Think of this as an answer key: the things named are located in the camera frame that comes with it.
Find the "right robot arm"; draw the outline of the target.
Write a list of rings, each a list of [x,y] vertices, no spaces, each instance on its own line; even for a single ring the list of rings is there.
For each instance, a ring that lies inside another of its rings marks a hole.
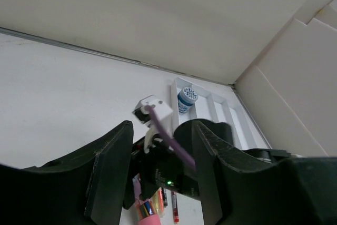
[[[173,137],[192,158],[194,158],[192,123],[196,121],[200,121],[217,137],[234,146],[232,128],[229,124],[215,123],[206,119],[188,120],[174,131]],[[123,208],[129,209],[135,202],[150,199],[159,188],[200,200],[196,173],[184,165],[159,133],[150,134],[150,137],[148,154],[143,149],[145,137],[133,144]],[[256,148],[243,152],[267,163],[276,163],[291,156],[285,150]]]

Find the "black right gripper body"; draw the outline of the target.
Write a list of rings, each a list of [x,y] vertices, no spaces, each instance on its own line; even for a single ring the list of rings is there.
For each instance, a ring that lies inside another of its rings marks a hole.
[[[195,200],[200,199],[196,173],[186,167],[159,139],[156,134],[155,145],[150,147],[149,153],[143,149],[145,138],[133,144],[123,200],[124,209],[129,209],[136,199],[151,198],[159,188]]]

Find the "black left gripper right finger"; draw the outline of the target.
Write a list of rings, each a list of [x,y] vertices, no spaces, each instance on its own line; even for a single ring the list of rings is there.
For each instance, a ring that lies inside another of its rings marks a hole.
[[[199,121],[192,142],[205,224],[336,224],[336,158],[266,163]]]

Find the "clear marker tube pink cap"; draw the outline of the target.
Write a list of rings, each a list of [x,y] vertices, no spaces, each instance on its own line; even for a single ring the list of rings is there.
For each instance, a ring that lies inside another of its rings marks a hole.
[[[136,175],[132,179],[138,225],[161,225],[160,216],[157,214],[151,199],[141,200],[141,181]]]

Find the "red gel pen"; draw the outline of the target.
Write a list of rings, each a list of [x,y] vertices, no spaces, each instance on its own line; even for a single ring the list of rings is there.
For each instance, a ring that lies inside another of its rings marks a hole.
[[[179,211],[177,206],[177,195],[176,192],[171,191],[171,200],[172,200],[172,211],[173,211],[173,221],[174,224],[179,223]]]

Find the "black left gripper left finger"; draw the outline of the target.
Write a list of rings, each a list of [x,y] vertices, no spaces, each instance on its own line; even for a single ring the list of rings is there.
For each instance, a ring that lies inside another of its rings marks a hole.
[[[1,224],[119,224],[133,145],[124,121],[41,167],[1,166]]]

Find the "blue cleaning gel jar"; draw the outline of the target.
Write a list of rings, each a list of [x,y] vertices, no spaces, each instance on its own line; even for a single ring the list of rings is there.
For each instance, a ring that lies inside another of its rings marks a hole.
[[[183,87],[177,95],[179,112],[186,113],[198,98],[198,94],[191,87]]]

